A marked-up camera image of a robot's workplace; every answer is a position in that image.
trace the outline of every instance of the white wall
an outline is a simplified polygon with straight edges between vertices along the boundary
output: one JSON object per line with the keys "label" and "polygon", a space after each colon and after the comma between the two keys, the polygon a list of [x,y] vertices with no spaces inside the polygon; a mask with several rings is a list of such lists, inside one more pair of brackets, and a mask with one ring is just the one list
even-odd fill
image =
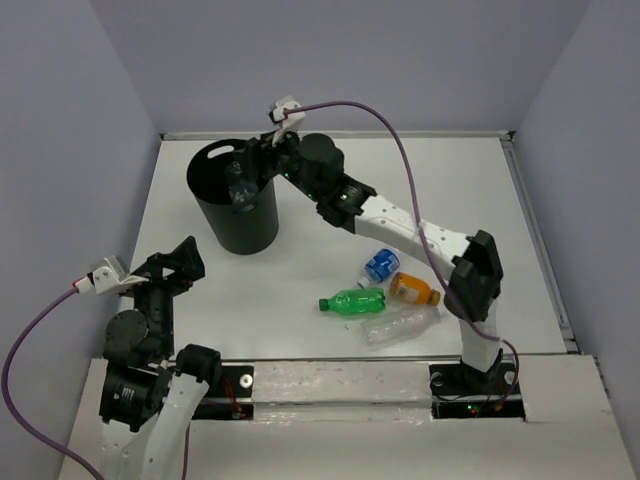
{"label": "white wall", "polygon": [[640,475],[640,2],[594,0],[516,136],[579,345]]}
{"label": "white wall", "polygon": [[[132,254],[159,139],[86,0],[0,13],[0,358],[27,323],[112,253]],[[113,302],[74,298],[12,370],[20,410],[66,443]],[[57,478],[61,457],[0,402],[0,477]]]}
{"label": "white wall", "polygon": [[[515,129],[588,0],[91,0],[162,132],[264,130],[360,100],[401,129]],[[362,112],[307,128],[380,129]]]}

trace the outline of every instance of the white table surface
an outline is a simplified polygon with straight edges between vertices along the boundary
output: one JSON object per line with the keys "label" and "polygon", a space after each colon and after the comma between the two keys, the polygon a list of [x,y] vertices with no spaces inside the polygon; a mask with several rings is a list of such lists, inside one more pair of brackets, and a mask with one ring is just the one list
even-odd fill
{"label": "white table surface", "polygon": [[[262,382],[282,380],[280,374],[270,378],[270,362],[264,363],[256,365],[255,388]],[[293,376],[298,372],[297,363],[290,362]],[[345,380],[351,378],[353,385],[360,386],[358,363],[342,362],[341,373]],[[378,368],[378,373],[369,369],[377,384],[370,392],[371,401],[380,400],[378,393],[385,389],[406,398],[421,398],[428,391],[426,377],[422,385],[409,381],[406,392],[378,382],[383,376],[409,378],[416,368],[426,370],[424,363],[368,363]],[[92,362],[69,441],[72,450],[96,466],[101,452],[98,405],[105,370],[104,360]],[[314,389],[312,382],[301,383],[306,400],[312,401],[313,396],[326,399],[327,393]],[[526,422],[518,418],[432,420],[429,402],[422,408],[310,405],[302,411],[280,405],[280,412],[274,410],[278,406],[265,405],[256,406],[255,421],[251,422],[194,421],[187,478],[633,480],[590,357],[523,356],[520,386]],[[340,399],[344,389],[349,385],[335,384],[329,390]],[[290,391],[283,400],[292,394]],[[182,451],[180,447],[170,480],[180,478]],[[87,478],[80,466],[65,458],[60,480]]]}
{"label": "white table surface", "polygon": [[[318,311],[317,301],[355,284],[364,262],[382,245],[331,227],[315,204],[276,179],[280,231],[274,243],[252,256],[225,251],[186,183],[190,159],[208,141],[163,142],[132,266],[169,252],[195,236],[207,276],[175,299],[176,349],[198,343],[226,359],[344,358],[459,355],[457,320],[383,350],[366,348],[357,320]],[[521,353],[565,352],[562,335],[538,264],[509,169],[495,138],[404,140],[424,219],[496,238],[505,278],[498,329]],[[402,163],[389,139],[336,140],[346,171],[409,209]],[[405,258],[401,269],[431,285],[425,265]],[[123,300],[123,308],[131,305]],[[388,311],[401,305],[389,303]]]}

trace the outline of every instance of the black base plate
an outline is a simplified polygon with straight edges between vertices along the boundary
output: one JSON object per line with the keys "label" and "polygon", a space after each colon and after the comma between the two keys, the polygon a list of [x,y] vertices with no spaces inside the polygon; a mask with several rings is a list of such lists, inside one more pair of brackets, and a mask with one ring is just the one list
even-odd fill
{"label": "black base plate", "polygon": [[251,375],[253,378],[252,365],[222,365],[222,376],[220,382],[215,388],[209,389],[205,398],[227,398],[227,392],[224,389],[224,382],[228,379],[231,382],[233,392],[238,399],[250,399],[253,394],[253,383],[249,388],[240,385],[240,378],[243,375]]}
{"label": "black base plate", "polygon": [[[473,395],[497,395],[500,393],[500,386],[508,389],[510,383],[505,379],[507,372],[513,372],[513,363],[503,362],[497,366],[495,381],[487,384],[474,384],[470,386],[464,379],[468,370],[460,363],[442,363],[429,366],[429,377],[431,381],[431,393],[434,396],[473,396]],[[520,386],[516,385],[512,395],[520,394]]]}

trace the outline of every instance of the purple cable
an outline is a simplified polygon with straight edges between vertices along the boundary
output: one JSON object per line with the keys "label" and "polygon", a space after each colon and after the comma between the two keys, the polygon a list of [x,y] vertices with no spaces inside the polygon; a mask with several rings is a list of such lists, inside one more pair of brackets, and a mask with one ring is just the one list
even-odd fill
{"label": "purple cable", "polygon": [[400,140],[400,136],[398,135],[398,132],[396,132],[395,128],[391,126],[389,121],[386,118],[384,118],[380,113],[378,113],[376,110],[374,110],[371,107],[368,107],[367,105],[364,105],[363,103],[352,102],[350,100],[336,100],[333,102],[315,103],[313,105],[307,105],[304,107],[288,108],[284,110],[284,114],[288,115],[290,113],[309,112],[311,110],[319,110],[327,107],[359,108],[361,110],[369,112],[371,115],[376,117],[378,120],[380,120],[380,122],[382,122],[382,124],[387,128],[387,130],[389,130],[389,133],[395,140],[396,145],[400,150],[400,155],[402,156],[402,162],[404,163],[404,168],[407,172],[407,179],[409,181],[409,191],[411,193],[411,203],[413,206],[413,215],[416,220],[416,226],[418,227],[418,233],[420,234],[420,241],[422,242],[422,248],[424,249],[424,253],[427,255],[427,258],[429,259],[429,263],[431,264],[431,268],[433,269],[433,272],[435,273],[436,278],[438,279],[438,282],[442,286],[442,289],[444,290],[445,294],[453,301],[453,304],[456,307],[456,309],[459,312],[462,312],[462,319],[465,322],[467,322],[467,324],[479,337],[484,338],[485,340],[491,340],[494,342],[502,342],[507,347],[509,347],[509,349],[513,353],[514,375],[513,375],[513,380],[511,382],[511,386],[505,392],[504,395],[502,395],[500,398],[498,398],[498,400],[496,400],[492,404],[491,408],[493,408],[494,405],[498,405],[504,402],[509,397],[509,395],[513,393],[518,383],[518,374],[520,373],[520,358],[518,357],[518,352],[516,351],[515,347],[511,342],[504,340],[500,337],[496,337],[494,335],[489,335],[487,333],[484,333],[474,324],[474,322],[471,321],[471,317],[469,316],[469,313],[467,312],[466,308],[464,308],[458,296],[449,288],[449,285],[447,284],[444,277],[442,276],[442,273],[436,266],[437,264],[435,262],[435,258],[433,256],[433,253],[431,252],[431,249],[428,246],[427,238],[425,236],[424,230],[421,225],[422,217],[420,216],[420,207],[418,206],[418,194],[416,191],[416,184],[413,179],[413,172],[411,171],[411,165],[409,164],[409,157],[407,156],[407,152],[404,149],[404,145],[402,144],[402,140]]}
{"label": "purple cable", "polygon": [[189,467],[189,427],[184,434],[184,456],[182,457],[182,480],[187,480],[187,468]]}
{"label": "purple cable", "polygon": [[9,413],[13,415],[13,418],[16,419],[16,421],[20,424],[20,426],[22,426],[22,428],[24,428],[27,432],[29,432],[31,435],[36,437],[41,442],[49,445],[54,450],[57,450],[58,452],[78,462],[96,480],[104,480],[104,477],[100,475],[100,473],[87,460],[82,458],[77,453],[69,450],[64,445],[61,445],[55,440],[52,440],[51,438],[47,437],[44,433],[38,431],[33,425],[31,425],[20,414],[20,412],[16,408],[16,405],[13,403],[11,394],[9,393],[9,370],[11,369],[11,363],[13,362],[13,359],[16,356],[16,353],[18,352],[18,348],[20,348],[20,345],[22,345],[22,342],[24,342],[24,339],[27,338],[27,335],[31,333],[31,331],[36,327],[36,325],[38,325],[38,323],[40,323],[44,317],[46,317],[49,313],[51,313],[51,311],[54,308],[56,308],[58,305],[64,302],[67,298],[71,297],[76,293],[78,293],[78,289],[76,287],[73,287],[71,290],[64,293],[63,295],[58,297],[56,300],[54,300],[53,303],[51,303],[51,305],[49,305],[42,312],[40,312],[40,314],[38,314],[38,316],[34,318],[29,325],[27,325],[27,328],[24,329],[24,331],[20,334],[20,336],[16,339],[14,344],[11,346],[11,349],[9,350],[9,354],[7,355],[7,358],[4,361],[4,366],[2,367],[2,397],[4,398],[4,403],[7,404],[7,409],[9,410]]}

